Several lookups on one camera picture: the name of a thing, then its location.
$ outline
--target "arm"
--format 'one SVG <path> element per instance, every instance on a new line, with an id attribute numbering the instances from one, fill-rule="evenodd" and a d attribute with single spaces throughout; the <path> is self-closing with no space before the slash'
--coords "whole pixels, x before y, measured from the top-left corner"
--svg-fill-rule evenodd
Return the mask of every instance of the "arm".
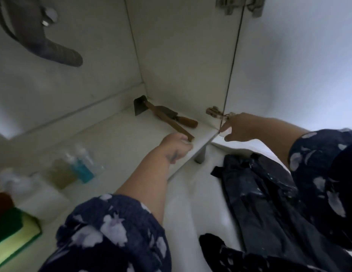
<path id="1" fill-rule="evenodd" d="M 183 140 L 186 141 L 187 136 L 181 133 L 166 136 L 160 146 L 142 160 L 128 180 L 115 192 L 142 202 L 160 224 L 163 221 L 170 164 L 175 164 L 193 147 Z"/>
<path id="2" fill-rule="evenodd" d="M 276 118 L 265 118 L 241 113 L 231 117 L 220 129 L 220 132 L 232 128 L 232 133 L 225 141 L 249 141 L 259 139 L 288 166 L 288 153 L 293 143 L 308 130 L 297 127 Z"/>

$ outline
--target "pipe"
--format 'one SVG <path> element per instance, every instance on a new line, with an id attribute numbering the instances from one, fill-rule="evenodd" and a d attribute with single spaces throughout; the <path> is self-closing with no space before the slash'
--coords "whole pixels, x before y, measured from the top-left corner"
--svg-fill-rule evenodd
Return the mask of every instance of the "pipe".
<path id="1" fill-rule="evenodd" d="M 75 50 L 56 44 L 45 37 L 40 0 L 4 0 L 14 33 L 28 51 L 47 60 L 73 67 L 83 64 Z"/>

